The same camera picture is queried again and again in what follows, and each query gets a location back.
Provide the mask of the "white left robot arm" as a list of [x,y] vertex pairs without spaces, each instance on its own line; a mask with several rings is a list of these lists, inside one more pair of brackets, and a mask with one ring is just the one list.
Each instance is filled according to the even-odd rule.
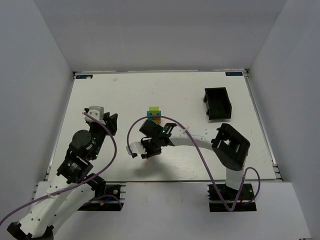
[[91,199],[103,197],[106,182],[92,173],[106,136],[114,138],[118,114],[103,109],[83,111],[89,129],[77,131],[46,194],[33,200],[29,213],[12,222],[7,231],[17,240],[52,240],[62,225]]

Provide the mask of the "long green arch block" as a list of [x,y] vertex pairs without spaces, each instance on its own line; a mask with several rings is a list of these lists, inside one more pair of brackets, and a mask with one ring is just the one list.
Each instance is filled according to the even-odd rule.
[[151,119],[151,121],[156,123],[156,124],[160,124],[161,123],[161,119],[160,118]]

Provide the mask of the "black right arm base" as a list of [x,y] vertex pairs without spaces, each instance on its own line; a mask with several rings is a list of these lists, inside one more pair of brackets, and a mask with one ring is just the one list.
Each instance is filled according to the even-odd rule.
[[[227,206],[231,208],[235,201],[236,195],[238,193],[237,190],[233,190],[227,187],[224,183],[217,184],[217,188],[224,198]],[[214,185],[208,184],[207,185],[207,192],[208,192],[208,199],[209,199],[209,211],[211,213],[222,213],[228,212],[225,208],[223,202],[219,198]],[[236,202],[234,212],[256,212],[257,207],[255,201],[251,201],[254,197],[254,190],[250,183],[245,183],[242,187],[241,193],[239,198]]]

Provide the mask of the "teal arch block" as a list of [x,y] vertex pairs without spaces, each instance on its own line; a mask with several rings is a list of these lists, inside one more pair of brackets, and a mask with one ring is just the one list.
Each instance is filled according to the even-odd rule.
[[156,117],[160,117],[161,115],[162,115],[161,112],[160,112],[159,115],[151,115],[151,114],[149,114],[149,111],[147,111],[147,117],[148,117],[149,119],[156,119]]

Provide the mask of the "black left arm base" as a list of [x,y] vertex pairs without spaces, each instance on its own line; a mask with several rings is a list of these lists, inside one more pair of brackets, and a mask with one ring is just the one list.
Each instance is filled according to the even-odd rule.
[[126,198],[126,187],[124,182],[107,182],[99,193],[83,204],[78,211],[87,212],[120,212]]

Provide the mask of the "green rectangular block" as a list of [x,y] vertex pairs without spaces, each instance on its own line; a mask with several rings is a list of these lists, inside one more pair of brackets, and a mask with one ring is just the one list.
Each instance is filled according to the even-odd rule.
[[161,113],[160,108],[158,106],[150,106],[148,112],[150,115],[159,115]]

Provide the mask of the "black plastic bin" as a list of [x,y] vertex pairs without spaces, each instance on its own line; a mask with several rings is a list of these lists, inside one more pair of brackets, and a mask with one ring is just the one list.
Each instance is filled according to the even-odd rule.
[[232,104],[226,87],[204,89],[203,102],[206,106],[206,115],[211,120],[229,120],[232,117]]

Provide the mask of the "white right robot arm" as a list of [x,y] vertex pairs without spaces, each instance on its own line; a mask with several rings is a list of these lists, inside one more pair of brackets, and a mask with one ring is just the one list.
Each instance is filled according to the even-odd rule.
[[251,143],[230,124],[216,130],[183,129],[176,123],[164,126],[146,120],[139,131],[146,139],[130,144],[131,151],[147,159],[161,154],[162,147],[198,146],[213,151],[226,168],[225,189],[236,194],[241,188],[244,166]]

